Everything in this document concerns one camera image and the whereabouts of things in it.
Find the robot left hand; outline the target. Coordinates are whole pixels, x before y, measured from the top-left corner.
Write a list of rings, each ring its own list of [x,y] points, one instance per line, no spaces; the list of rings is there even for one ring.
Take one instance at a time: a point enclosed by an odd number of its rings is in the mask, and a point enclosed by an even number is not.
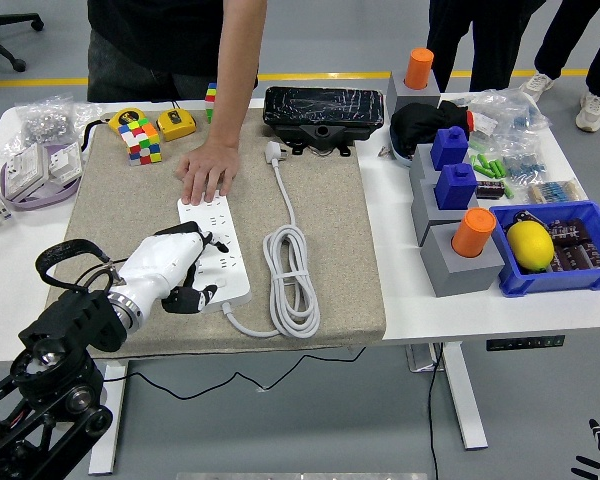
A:
[[[228,251],[211,232],[155,234],[141,242],[119,270],[122,283],[108,294],[129,333],[143,326],[157,299],[166,299],[185,279],[207,245]]]

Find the person's left hand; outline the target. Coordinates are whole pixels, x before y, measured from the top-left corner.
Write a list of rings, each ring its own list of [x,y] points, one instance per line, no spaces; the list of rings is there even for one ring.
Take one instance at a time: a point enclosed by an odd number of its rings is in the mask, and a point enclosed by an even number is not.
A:
[[[238,143],[217,139],[206,140],[202,146],[183,154],[175,170],[182,182],[182,203],[210,202],[216,192],[228,195],[240,164]]]

